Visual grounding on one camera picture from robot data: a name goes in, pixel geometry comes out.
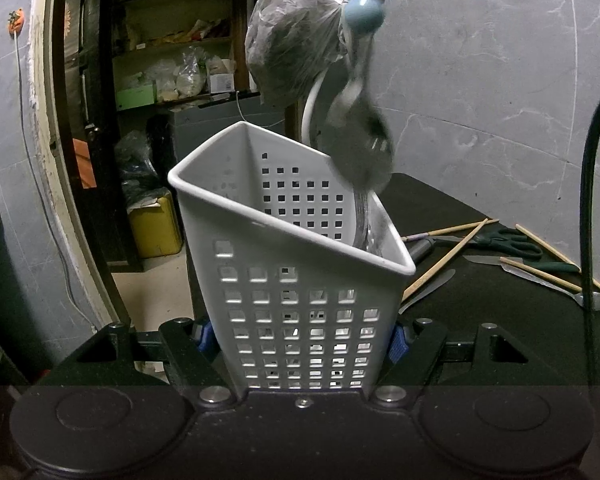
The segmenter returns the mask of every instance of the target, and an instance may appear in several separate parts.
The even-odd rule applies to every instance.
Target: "floor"
[[[113,279],[139,332],[158,330],[174,317],[193,317],[184,248],[144,260],[144,272],[116,272]]]

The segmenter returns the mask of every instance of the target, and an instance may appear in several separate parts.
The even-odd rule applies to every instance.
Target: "white cable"
[[[238,100],[238,92],[235,93],[235,104],[238,107],[238,111],[240,112],[240,117],[242,117],[242,120],[246,123],[251,123],[251,121],[248,121],[242,114],[242,110],[240,109],[240,101]],[[285,122],[284,119],[282,119],[281,121],[278,121],[277,123],[270,124],[269,126],[261,126],[261,128],[270,128],[272,126],[276,126],[277,124],[280,124],[283,122]]]
[[[46,212],[45,200],[42,195],[42,191],[40,190],[40,184],[38,184],[38,180],[36,179],[36,172],[33,169],[33,163],[31,161],[31,155],[29,154],[29,147],[27,146],[27,136],[24,131],[24,102],[22,101],[22,71],[20,70],[20,53],[18,51],[18,35],[14,33],[13,39],[16,47],[16,62],[18,64],[18,97],[20,101],[20,128],[22,130],[22,140],[24,142],[24,149],[27,153],[27,161],[29,162],[29,169],[31,170],[31,176],[33,177],[33,183],[36,186],[36,191],[38,192],[38,197],[40,198],[40,205],[42,206],[42,212],[45,215],[46,227],[49,229],[49,233],[51,234],[51,239],[54,241],[56,245],[56,249],[58,249],[58,255],[60,258],[60,263],[62,265],[62,273],[64,274],[64,287],[66,289],[66,295],[71,303],[72,307],[80,314],[84,320],[89,323],[91,327],[91,331],[96,333],[98,330],[95,325],[91,322],[91,320],[87,317],[87,315],[80,310],[78,305],[75,303],[74,293],[71,290],[71,281],[69,279],[69,267],[67,266],[66,259],[64,254],[62,254],[62,250],[60,249],[60,245],[58,240],[56,239],[56,235],[54,234],[54,230],[51,227],[51,220],[49,219],[49,215]]]

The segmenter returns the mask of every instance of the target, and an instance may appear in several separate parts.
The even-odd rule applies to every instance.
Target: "yellow container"
[[[177,254],[182,248],[171,193],[160,197],[155,205],[133,209],[129,223],[141,258],[155,258]]]

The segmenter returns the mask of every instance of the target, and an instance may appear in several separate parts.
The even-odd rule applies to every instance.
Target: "gray marble wall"
[[[580,164],[600,97],[600,0],[387,0],[372,87],[395,171],[578,258]],[[600,151],[594,202],[600,279]]]
[[[29,20],[30,1],[0,0],[0,344],[24,373],[35,376],[62,360],[91,330],[68,299],[61,260],[45,222],[20,127],[15,48],[6,22],[9,12],[19,7]],[[29,101],[28,23],[18,46],[26,142],[42,183]],[[95,321],[73,269],[70,279],[78,306]]]

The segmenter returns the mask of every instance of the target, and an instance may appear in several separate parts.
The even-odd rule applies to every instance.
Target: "scissors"
[[[431,239],[437,245],[443,246],[455,245],[462,241],[462,238],[457,236],[433,236]],[[539,260],[542,257],[542,249],[529,242],[526,235],[506,227],[491,233],[478,233],[466,246],[519,256],[527,260]]]

